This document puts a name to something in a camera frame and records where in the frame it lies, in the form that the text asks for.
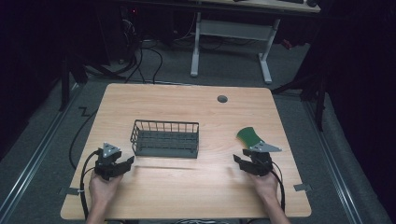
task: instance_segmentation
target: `wire basket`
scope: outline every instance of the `wire basket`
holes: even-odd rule
[[[198,157],[199,123],[180,121],[134,121],[131,142],[136,156]]]

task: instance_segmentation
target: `wire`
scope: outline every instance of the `wire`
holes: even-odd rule
[[[273,162],[273,165],[275,165],[275,166],[276,166],[276,168],[277,168],[277,170],[279,171],[279,174],[280,174],[280,180],[283,182],[283,175],[282,175],[282,171],[280,170],[279,166],[277,166],[277,164],[276,164],[276,163],[274,163],[274,162]]]
[[[194,44],[194,41],[192,40],[188,40],[189,38],[194,37],[194,35],[188,36],[184,39],[179,39],[178,41],[174,41],[174,44],[181,46],[181,47],[189,47],[192,46]]]
[[[285,212],[285,188],[283,186],[282,181],[279,179],[279,176],[275,173],[275,171],[270,171],[270,172],[275,176],[275,178],[279,182],[280,194],[281,194],[280,207],[282,208],[283,212]]]
[[[135,31],[134,31],[134,24],[133,23],[131,23],[130,21],[128,21],[128,20],[122,20],[122,21],[125,21],[127,24],[128,24],[128,27],[127,27],[127,30],[126,30],[126,32],[129,32],[129,30],[131,29],[131,27],[132,27],[132,34],[135,34]]]
[[[152,84],[155,84],[155,77],[157,76],[160,68],[163,66],[163,56],[161,55],[160,52],[158,52],[155,49],[146,49],[146,50],[151,50],[151,51],[155,52],[156,54],[158,54],[158,56],[160,56],[160,59],[161,59],[160,65],[158,66],[157,70],[155,71],[154,75],[152,76]]]
[[[200,48],[206,50],[215,50],[215,49],[219,49],[223,45],[223,43],[224,43],[224,38],[221,38],[219,44],[214,48],[208,49],[208,48],[204,48],[202,45],[200,45]]]
[[[84,175],[86,175],[89,171],[91,171],[91,170],[93,170],[93,169],[94,169],[94,167],[88,169],[86,172],[84,172]]]
[[[139,68],[137,68],[137,71],[139,71],[139,74],[140,74],[140,76],[142,77],[142,81],[143,81],[143,83],[145,83],[145,84],[146,84],[145,77],[143,76],[143,74],[142,74],[142,70],[140,69],[140,67],[139,67]]]
[[[134,67],[134,65],[135,65],[135,60],[134,60],[134,56],[133,56],[132,59],[128,62],[128,64],[125,67],[121,68],[118,71],[114,71],[111,73],[114,75],[119,75],[119,74],[124,73],[128,70],[131,70]],[[94,76],[102,76],[103,75],[103,73],[92,71],[91,68],[88,68],[87,66],[84,66],[84,69],[87,73],[94,75]]]
[[[249,220],[249,221],[247,222],[247,224],[251,224],[251,223],[253,223],[254,221],[262,220],[262,219],[264,219],[264,218],[253,218],[253,219]]]
[[[142,61],[143,61],[143,50],[142,50],[142,48],[140,48],[140,62],[139,62],[139,64],[136,66],[136,68],[134,69],[134,71],[131,73],[131,75],[129,75],[129,76],[125,79],[124,83],[127,83],[127,82],[129,81],[129,79],[131,79],[131,77],[134,75],[134,72],[136,72],[136,70],[140,67],[140,64],[142,64]]]
[[[81,170],[81,179],[79,180],[79,197],[81,199],[81,205],[82,205],[82,209],[84,210],[85,219],[88,218],[88,214],[89,214],[87,200],[85,198],[85,188],[84,188],[84,176],[86,174],[85,169],[87,169],[88,161],[94,155],[98,155],[99,152],[100,152],[100,150],[98,149],[98,150],[94,151],[93,153],[91,153],[91,155],[88,156],[87,160],[85,160],[84,166],[82,167],[82,170]]]
[[[182,219],[174,224],[229,224],[228,222],[209,219]]]
[[[193,27],[194,24],[195,24],[196,16],[197,16],[197,13],[194,13],[194,17],[192,18],[192,22],[191,22],[191,26],[190,26],[189,31],[188,31],[183,37],[178,38],[178,39],[174,39],[174,41],[178,41],[178,40],[182,40],[182,39],[190,38],[190,37],[194,36],[194,35],[189,35],[189,34],[191,33],[192,27]]]
[[[96,112],[98,112],[98,109],[96,109],[95,111],[93,111],[93,112],[90,114],[90,116],[84,121],[84,123],[82,123],[81,127],[79,127],[79,129],[78,129],[76,135],[74,136],[72,143],[70,144],[70,148],[69,148],[69,161],[70,161],[70,164],[72,165],[73,169],[75,169],[75,170],[77,169],[77,166],[73,163],[73,160],[72,160],[72,149],[73,149],[73,146],[74,146],[74,144],[76,143],[76,140],[77,140],[79,134],[81,133],[82,128],[84,128],[84,126],[85,126],[85,125],[88,123],[88,121],[93,117],[93,115],[96,114]]]

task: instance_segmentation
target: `table top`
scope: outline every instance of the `table top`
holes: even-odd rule
[[[220,103],[218,96],[228,98]],[[120,147],[117,162],[134,155],[130,137],[136,119],[199,122],[197,159],[136,157],[124,175],[107,218],[267,217],[248,174],[233,161],[244,147],[238,131],[253,127],[272,152],[286,191],[286,215],[308,217],[311,208],[271,92],[265,88],[110,84],[83,149],[71,188],[79,188],[86,158],[104,142]],[[93,157],[87,168],[93,167]],[[90,175],[85,176],[87,203]],[[79,196],[67,195],[61,216],[84,219]]]
[[[235,2],[234,0],[200,0],[201,2],[207,3],[219,3],[219,4],[228,4],[234,6],[243,6],[243,7],[264,7],[271,9],[282,9],[282,10],[290,10],[297,12],[314,12],[319,13],[320,7],[310,7],[306,0],[302,4],[298,3],[290,3],[279,0],[247,0],[247,1],[239,1]]]

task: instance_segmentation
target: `hand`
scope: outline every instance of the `hand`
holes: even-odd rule
[[[286,217],[280,203],[276,197],[277,179],[272,173],[264,176],[256,176],[249,174],[253,180],[254,187],[264,204],[265,212],[273,224],[289,224],[290,221]]]
[[[119,175],[110,180],[104,180],[101,176],[92,171],[90,181],[91,211],[88,214],[87,223],[103,223],[108,206],[117,192],[117,187],[123,175]]]
[[[264,176],[249,174],[249,176],[253,180],[254,187],[262,200],[276,199],[277,179],[272,173]]]

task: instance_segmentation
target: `metal rail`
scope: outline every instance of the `metal rail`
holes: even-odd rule
[[[7,223],[8,220],[10,219],[12,212],[14,211],[18,202],[20,201],[21,197],[23,196],[23,193],[26,191],[33,177],[35,176],[35,173],[38,170],[41,162],[44,160],[45,156],[47,155],[47,152],[50,149],[51,140],[55,135],[56,131],[58,130],[59,126],[61,125],[62,121],[64,120],[64,117],[67,114],[70,105],[81,93],[81,90],[82,87],[78,87],[77,84],[73,87],[72,100],[69,102],[68,106],[63,111],[58,112],[54,121],[47,129],[40,144],[35,150],[35,153],[33,154],[32,158],[27,163],[26,167],[18,177],[18,180],[15,183],[14,187],[12,188],[7,198],[4,200],[3,204],[1,205],[0,223]]]
[[[334,183],[335,189],[340,197],[341,204],[344,206],[346,210],[346,215],[349,219],[350,223],[363,223],[361,220],[361,215],[353,201],[353,197],[349,191],[346,181],[341,175],[340,170],[338,169],[337,163],[335,162],[334,157],[332,156],[332,151],[324,137],[323,132],[318,129],[317,124],[315,123],[315,111],[314,108],[309,102],[303,102],[303,106],[305,112],[310,117],[310,121],[312,126],[315,129],[315,133],[317,134],[318,140],[321,144],[322,153],[325,159],[325,163],[329,169],[330,176],[332,178],[332,182]]]

